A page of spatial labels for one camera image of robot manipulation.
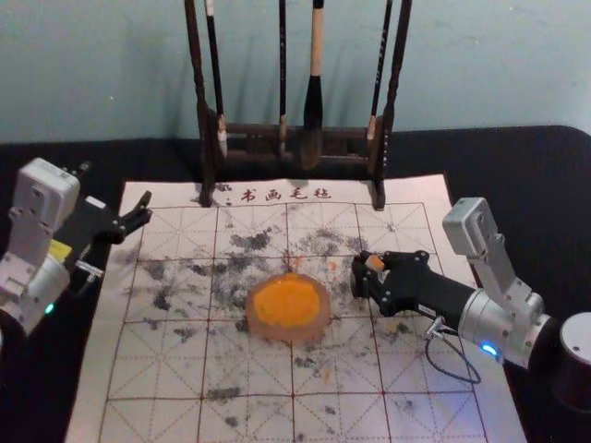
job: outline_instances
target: white paper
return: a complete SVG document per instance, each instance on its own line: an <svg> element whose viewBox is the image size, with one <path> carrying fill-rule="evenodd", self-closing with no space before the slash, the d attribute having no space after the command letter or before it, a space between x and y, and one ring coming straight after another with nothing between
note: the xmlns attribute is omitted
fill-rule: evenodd
<svg viewBox="0 0 591 443"><path fill-rule="evenodd" d="M219 184L211 209L199 188L126 185L121 212L150 190L154 215L112 249L67 442L525 441L501 366L463 341L483 382L446 377L421 354L426 318L382 318L350 296L361 246L426 250L433 270L475 285L441 226L451 208L442 176L387 180L380 212L361 182ZM246 258L247 270L230 269ZM239 328L245 287L288 268L332 293L317 347ZM433 351L467 376L457 357Z"/></svg>

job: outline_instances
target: teal wall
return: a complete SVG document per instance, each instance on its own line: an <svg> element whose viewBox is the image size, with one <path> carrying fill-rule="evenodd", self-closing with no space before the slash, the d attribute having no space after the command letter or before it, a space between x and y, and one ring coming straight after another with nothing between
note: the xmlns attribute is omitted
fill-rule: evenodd
<svg viewBox="0 0 591 443"><path fill-rule="evenodd" d="M277 4L215 1L230 121L278 119ZM367 124L384 5L326 0L327 125ZM290 123L302 122L310 9L288 0ZM203 0L197 10L213 104ZM590 18L588 0L416 0L395 129L591 133ZM182 0L0 0L0 142L195 138L195 101Z"/></svg>

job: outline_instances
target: black cylinder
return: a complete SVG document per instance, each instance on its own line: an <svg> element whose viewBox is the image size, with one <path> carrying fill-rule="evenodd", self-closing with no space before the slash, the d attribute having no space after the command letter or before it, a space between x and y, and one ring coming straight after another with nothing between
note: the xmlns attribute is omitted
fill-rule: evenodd
<svg viewBox="0 0 591 443"><path fill-rule="evenodd" d="M552 391L571 409L591 413L591 313L577 314L564 322L561 348Z"/></svg>

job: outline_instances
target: brush handle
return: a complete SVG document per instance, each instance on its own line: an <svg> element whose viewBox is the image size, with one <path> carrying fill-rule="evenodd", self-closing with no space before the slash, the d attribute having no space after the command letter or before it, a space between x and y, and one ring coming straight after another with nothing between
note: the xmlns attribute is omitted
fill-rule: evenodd
<svg viewBox="0 0 591 443"><path fill-rule="evenodd" d="M211 67L213 70L213 89L215 91L215 106L217 114L223 115L222 78L220 75L220 58L218 42L215 36L215 21L213 18L213 0L205 0L205 14L207 16L207 33L210 39Z"/></svg>
<svg viewBox="0 0 591 443"><path fill-rule="evenodd" d="M392 0L386 3L386 12L384 13L384 25L381 29L380 53L378 55L378 72L376 73L376 85L373 90L373 101L371 103L371 115L375 117L378 112L378 100L380 99L381 73L384 68L384 56L388 46L388 33L390 30L390 21L392 16Z"/></svg>
<svg viewBox="0 0 591 443"><path fill-rule="evenodd" d="M285 0L279 0L279 114L285 116L287 38L285 35Z"/></svg>
<svg viewBox="0 0 591 443"><path fill-rule="evenodd" d="M324 0L314 0L312 9L312 52L310 75L320 77L322 72L322 46L324 44Z"/></svg>

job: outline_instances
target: cable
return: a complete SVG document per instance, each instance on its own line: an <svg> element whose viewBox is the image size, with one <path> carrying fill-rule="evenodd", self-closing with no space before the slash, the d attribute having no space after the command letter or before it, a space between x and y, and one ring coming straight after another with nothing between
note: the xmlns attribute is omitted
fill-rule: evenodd
<svg viewBox="0 0 591 443"><path fill-rule="evenodd" d="M456 336L456 337L458 335L458 333L456 331L450 330L450 329L442 329L442 330L440 330L440 332L442 332L443 334L453 335L453 336ZM433 362L433 360L431 359L431 356L428 353L428 347L430 346L431 341L433 340L432 338L427 339L425 341L425 356L427 357L427 361L431 364L431 366L433 366L435 369L437 369L438 371L440 371L442 374L445 374L446 376L455 378L456 380L465 381L465 382L470 383L470 384L473 384L473 385L477 385L478 383L480 383L482 381L482 377L480 376L480 374L478 374L478 371L476 370L476 368L466 358L465 354L462 351L460 351L456 346L454 346L451 341L447 340L442 335L441 335L440 338L441 338L441 340L445 344L447 344L450 348L452 348L455 353L457 353L458 355L460 355L460 357L462 358L462 360L464 360L465 363L468 366L468 372L473 372L475 374L476 378L472 378L472 374L470 374L470 378L468 378L468 377L462 377L462 376L459 376L457 374L454 374L453 372L446 371L442 367L436 365L435 362Z"/></svg>

